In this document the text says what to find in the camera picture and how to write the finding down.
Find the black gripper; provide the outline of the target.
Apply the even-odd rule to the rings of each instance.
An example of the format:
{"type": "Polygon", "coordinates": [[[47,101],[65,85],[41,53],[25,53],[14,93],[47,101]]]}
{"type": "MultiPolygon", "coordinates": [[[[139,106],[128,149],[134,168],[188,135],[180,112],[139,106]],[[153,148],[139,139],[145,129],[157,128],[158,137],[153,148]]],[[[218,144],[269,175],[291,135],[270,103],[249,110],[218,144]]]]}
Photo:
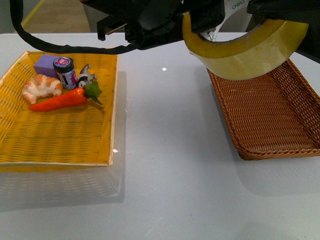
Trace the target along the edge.
{"type": "Polygon", "coordinates": [[[124,28],[127,46],[116,50],[146,50],[183,39],[183,18],[193,34],[211,31],[225,19],[222,0],[83,0],[82,4],[105,13],[97,22],[98,38],[124,28]]]}

